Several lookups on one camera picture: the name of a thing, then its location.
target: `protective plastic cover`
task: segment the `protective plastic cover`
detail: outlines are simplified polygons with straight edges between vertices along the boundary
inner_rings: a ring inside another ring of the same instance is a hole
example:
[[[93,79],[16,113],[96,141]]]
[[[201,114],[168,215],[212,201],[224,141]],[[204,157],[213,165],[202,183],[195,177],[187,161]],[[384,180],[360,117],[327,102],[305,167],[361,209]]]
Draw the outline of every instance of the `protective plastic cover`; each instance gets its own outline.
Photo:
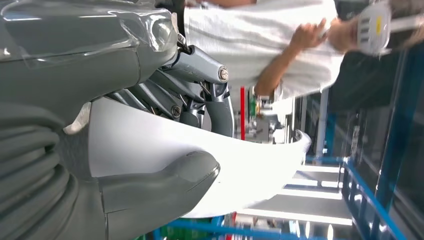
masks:
[[[296,173],[311,144],[304,133],[290,144],[242,141],[113,100],[97,102],[89,129],[93,177],[155,173],[193,151],[208,152],[220,164],[218,177],[187,218],[224,215],[272,198]]]
[[[171,13],[154,0],[5,0],[0,2],[0,62],[39,68],[117,49],[176,49]]]

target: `person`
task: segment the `person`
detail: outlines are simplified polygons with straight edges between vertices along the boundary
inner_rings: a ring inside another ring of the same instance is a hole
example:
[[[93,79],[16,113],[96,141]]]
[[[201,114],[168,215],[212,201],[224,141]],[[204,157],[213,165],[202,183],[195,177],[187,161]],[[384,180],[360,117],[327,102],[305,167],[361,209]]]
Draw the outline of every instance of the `person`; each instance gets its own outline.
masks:
[[[233,108],[241,86],[274,102],[333,85],[346,53],[357,51],[358,18],[338,19],[334,0],[209,0],[219,8],[186,7],[183,31],[226,65]],[[420,0],[391,0],[393,18],[423,12]],[[422,42],[416,30],[394,33],[389,48]]]

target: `bolt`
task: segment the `bolt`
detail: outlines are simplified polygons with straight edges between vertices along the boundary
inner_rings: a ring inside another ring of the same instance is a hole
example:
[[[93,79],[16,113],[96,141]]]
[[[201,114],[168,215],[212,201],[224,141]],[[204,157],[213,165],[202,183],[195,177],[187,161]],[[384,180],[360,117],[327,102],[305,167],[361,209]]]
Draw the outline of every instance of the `bolt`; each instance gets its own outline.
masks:
[[[225,83],[226,81],[228,81],[228,70],[225,67],[221,67],[219,68],[219,80],[221,80],[221,82]]]
[[[180,117],[180,115],[181,115],[181,108],[179,106],[177,106],[177,105],[172,106],[171,111],[172,111],[172,115],[175,118],[179,118]]]

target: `fluorescent light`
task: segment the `fluorescent light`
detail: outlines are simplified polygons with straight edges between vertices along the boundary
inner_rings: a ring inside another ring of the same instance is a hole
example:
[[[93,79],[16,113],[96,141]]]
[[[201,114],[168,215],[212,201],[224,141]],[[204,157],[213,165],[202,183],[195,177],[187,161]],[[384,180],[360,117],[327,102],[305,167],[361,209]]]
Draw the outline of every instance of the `fluorescent light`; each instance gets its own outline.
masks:
[[[297,237],[300,238],[301,237],[301,227],[299,226],[299,221],[298,220],[296,220],[295,225],[296,225],[296,234],[297,234]]]
[[[292,178],[288,184],[290,185],[305,185],[305,186],[318,186],[317,180],[308,180],[300,178]]]
[[[321,186],[325,188],[337,188],[337,182],[336,181],[322,181]],[[338,183],[339,188],[343,188],[343,182]]]
[[[238,211],[237,214],[244,214],[244,215],[251,215],[251,216],[258,216],[258,217],[265,217],[265,218],[289,219],[289,220],[309,221],[309,222],[317,222],[317,223],[324,223],[324,224],[352,226],[352,219],[332,217],[332,216],[319,216],[319,215],[310,215],[310,214],[303,214],[303,213],[269,211],[269,210],[259,210],[259,209],[243,209],[241,211]]]
[[[317,199],[334,199],[342,200],[342,194],[340,192],[324,192],[324,191],[305,191],[297,189],[281,189],[278,195],[296,196],[296,197],[309,197]]]
[[[328,226],[327,239],[333,240],[333,238],[334,238],[334,229],[333,229],[333,226],[330,224]]]
[[[339,173],[339,167],[333,167],[333,166],[312,166],[312,165],[301,165],[298,169],[298,171],[302,172],[321,172],[321,173]],[[342,167],[340,169],[341,173],[345,172],[345,169]]]
[[[305,236],[308,239],[309,238],[309,232],[311,231],[311,223],[309,221],[306,222],[305,226]]]

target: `hand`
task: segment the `hand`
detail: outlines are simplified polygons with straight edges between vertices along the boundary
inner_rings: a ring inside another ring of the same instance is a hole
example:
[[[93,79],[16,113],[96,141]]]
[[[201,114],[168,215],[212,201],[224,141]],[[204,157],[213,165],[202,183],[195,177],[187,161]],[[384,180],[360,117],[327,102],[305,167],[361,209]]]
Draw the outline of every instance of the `hand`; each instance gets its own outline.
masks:
[[[299,50],[318,47],[327,39],[326,34],[321,36],[326,22],[324,18],[319,25],[310,23],[300,25],[291,37],[290,46]]]

